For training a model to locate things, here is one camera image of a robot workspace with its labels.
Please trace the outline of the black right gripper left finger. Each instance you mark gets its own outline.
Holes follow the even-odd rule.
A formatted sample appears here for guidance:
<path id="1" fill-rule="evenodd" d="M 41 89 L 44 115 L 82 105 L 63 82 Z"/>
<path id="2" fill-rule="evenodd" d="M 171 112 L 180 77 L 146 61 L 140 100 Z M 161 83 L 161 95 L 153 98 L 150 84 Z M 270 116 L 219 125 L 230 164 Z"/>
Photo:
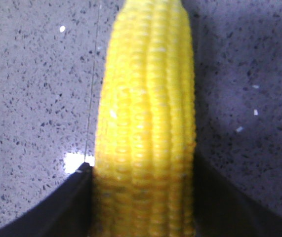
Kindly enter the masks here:
<path id="1" fill-rule="evenodd" d="M 0 237 L 86 237 L 91 222 L 93 167 L 84 162 L 52 194 L 0 228 Z"/>

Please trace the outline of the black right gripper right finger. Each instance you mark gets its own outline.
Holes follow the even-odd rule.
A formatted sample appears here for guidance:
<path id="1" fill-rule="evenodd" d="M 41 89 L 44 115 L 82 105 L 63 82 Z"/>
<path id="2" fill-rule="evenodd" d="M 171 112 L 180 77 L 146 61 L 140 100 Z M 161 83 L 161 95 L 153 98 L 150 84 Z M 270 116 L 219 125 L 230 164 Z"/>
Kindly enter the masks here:
<path id="1" fill-rule="evenodd" d="M 194 210 L 199 237 L 282 237 L 282 217 L 252 200 L 200 154 L 194 158 Z"/>

